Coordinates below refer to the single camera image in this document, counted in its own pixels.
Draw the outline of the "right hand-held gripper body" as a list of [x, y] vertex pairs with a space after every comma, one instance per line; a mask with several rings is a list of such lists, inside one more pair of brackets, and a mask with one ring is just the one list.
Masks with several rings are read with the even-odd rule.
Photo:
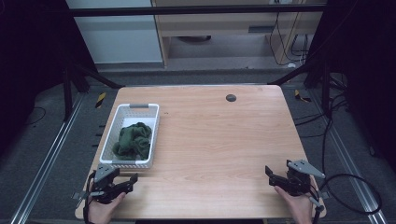
[[324, 206], [319, 202], [320, 196], [312, 184], [312, 176], [324, 179], [326, 175], [306, 160], [287, 161], [287, 167], [287, 176], [293, 186], [292, 193], [297, 196], [310, 194], [309, 200], [316, 206], [316, 211], [322, 212]]

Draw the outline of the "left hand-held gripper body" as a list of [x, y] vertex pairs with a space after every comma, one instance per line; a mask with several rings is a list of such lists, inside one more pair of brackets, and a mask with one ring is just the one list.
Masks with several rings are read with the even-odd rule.
[[91, 197], [99, 203], [111, 203], [121, 193], [121, 185], [114, 184], [114, 178], [120, 174], [119, 168], [100, 163], [90, 175], [85, 190], [74, 192], [72, 198], [81, 203]]

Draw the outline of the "person's right hand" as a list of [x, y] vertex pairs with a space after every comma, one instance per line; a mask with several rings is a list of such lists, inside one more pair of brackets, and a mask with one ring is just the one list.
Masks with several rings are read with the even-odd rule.
[[313, 205], [308, 196], [291, 196], [279, 186], [275, 186], [274, 190], [286, 202], [296, 224], [313, 224]]

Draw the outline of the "person's left hand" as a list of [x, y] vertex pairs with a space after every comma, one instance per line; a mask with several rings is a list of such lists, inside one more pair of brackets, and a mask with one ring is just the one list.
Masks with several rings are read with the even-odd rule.
[[122, 192], [111, 203], [99, 203], [94, 199], [89, 199], [88, 221], [93, 224], [109, 224], [118, 206], [125, 198], [126, 193]]

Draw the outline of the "dark green cloth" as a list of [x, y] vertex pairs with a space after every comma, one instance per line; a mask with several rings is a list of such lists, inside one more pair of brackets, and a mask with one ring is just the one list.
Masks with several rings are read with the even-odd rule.
[[149, 158], [151, 147], [151, 128], [143, 122], [137, 122], [120, 129], [118, 141], [112, 152], [119, 160], [142, 161]]

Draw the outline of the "white plastic basket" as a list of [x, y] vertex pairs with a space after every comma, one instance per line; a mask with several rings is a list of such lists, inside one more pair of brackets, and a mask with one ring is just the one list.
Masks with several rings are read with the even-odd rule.
[[[121, 169], [149, 169], [153, 163], [157, 132], [159, 127], [159, 110], [157, 104], [121, 104], [118, 105], [111, 125], [106, 133], [106, 139], [102, 146], [99, 162], [109, 164]], [[137, 122], [148, 125], [152, 134], [150, 137], [150, 151], [147, 160], [142, 161], [123, 161], [119, 160], [112, 152], [112, 147], [118, 141], [120, 129], [128, 127]]]

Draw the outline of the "black metal stand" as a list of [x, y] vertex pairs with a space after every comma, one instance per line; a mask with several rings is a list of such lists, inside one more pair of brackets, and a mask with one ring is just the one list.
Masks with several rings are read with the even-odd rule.
[[330, 63], [326, 59], [311, 59], [285, 76], [269, 82], [269, 85], [280, 86], [302, 73], [307, 73], [304, 85], [308, 89], [314, 88], [319, 82], [321, 82], [321, 109], [325, 113], [325, 116], [329, 118], [331, 116], [330, 72]]
[[63, 68], [63, 81], [64, 81], [64, 121], [67, 121], [73, 112], [73, 100], [71, 85], [74, 84], [78, 92], [87, 92], [90, 85], [85, 78], [85, 75], [92, 77], [97, 81], [105, 84], [111, 89], [122, 88], [121, 84], [117, 84], [103, 76], [98, 72], [93, 71], [81, 64], [67, 63]]

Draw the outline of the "white cabinet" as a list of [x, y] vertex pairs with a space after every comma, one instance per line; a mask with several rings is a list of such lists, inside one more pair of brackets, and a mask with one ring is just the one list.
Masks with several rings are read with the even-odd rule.
[[[150, 0], [66, 0], [70, 9], [151, 7]], [[95, 64], [161, 63], [156, 22], [151, 15], [75, 17]]]

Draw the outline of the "dark curtain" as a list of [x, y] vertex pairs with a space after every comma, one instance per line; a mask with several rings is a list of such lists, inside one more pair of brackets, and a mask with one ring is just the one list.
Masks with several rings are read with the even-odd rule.
[[67, 9], [66, 0], [0, 0], [0, 158], [68, 63], [95, 68], [75, 20], [55, 13]]
[[346, 76], [346, 96], [396, 173], [396, 0], [327, 0], [308, 57]]

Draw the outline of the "light wooden desk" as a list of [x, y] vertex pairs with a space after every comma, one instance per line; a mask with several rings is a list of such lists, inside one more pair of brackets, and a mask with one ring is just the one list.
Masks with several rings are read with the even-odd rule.
[[[155, 7], [300, 5], [327, 0], [151, 0]], [[273, 12], [199, 15], [157, 15], [160, 36], [265, 35], [277, 63], [291, 60], [289, 51], [296, 35], [312, 35], [322, 13]]]

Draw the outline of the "black horizontal bar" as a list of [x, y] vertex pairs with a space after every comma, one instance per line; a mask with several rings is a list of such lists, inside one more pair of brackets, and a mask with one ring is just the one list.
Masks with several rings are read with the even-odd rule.
[[238, 6], [187, 6], [187, 7], [120, 7], [120, 8], [81, 8], [66, 11], [74, 17], [95, 16], [146, 16], [146, 15], [199, 15], [228, 13], [277, 13], [277, 12], [319, 12], [326, 4], [302, 5], [238, 5]]

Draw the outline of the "metal floor rail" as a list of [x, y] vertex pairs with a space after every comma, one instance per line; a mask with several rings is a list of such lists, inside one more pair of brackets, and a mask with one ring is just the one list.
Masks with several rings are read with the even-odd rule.
[[380, 210], [381, 204], [379, 198], [375, 196], [374, 189], [362, 180], [358, 180], [357, 176], [361, 176], [361, 171], [358, 169], [357, 164], [353, 161], [350, 154], [347, 152], [347, 147], [344, 144], [340, 133], [332, 124], [332, 113], [341, 106], [347, 105], [347, 101], [340, 95], [330, 98], [330, 111], [331, 116], [327, 118], [321, 109], [321, 96], [315, 91], [309, 91], [312, 96], [312, 101], [318, 108], [318, 111], [324, 115], [323, 121], [326, 124], [326, 130], [323, 140], [329, 138], [334, 147], [340, 162], [348, 174], [351, 175], [351, 184], [357, 193], [357, 196], [362, 204], [364, 211], [367, 213], [369, 220], [372, 224], [388, 224], [388, 221]]
[[21, 201], [18, 209], [15, 211], [9, 224], [25, 224], [31, 211], [40, 195], [47, 179], [52, 170], [54, 163], [56, 162], [58, 155], [64, 145], [65, 139], [69, 134], [77, 116], [81, 105], [85, 98], [85, 93], [78, 93], [75, 102], [72, 104], [72, 111], [68, 119], [66, 119], [62, 126], [57, 132], [55, 139], [52, 142], [49, 152], [43, 160], [40, 168], [38, 169], [35, 178], [30, 188], [25, 193], [23, 200]]

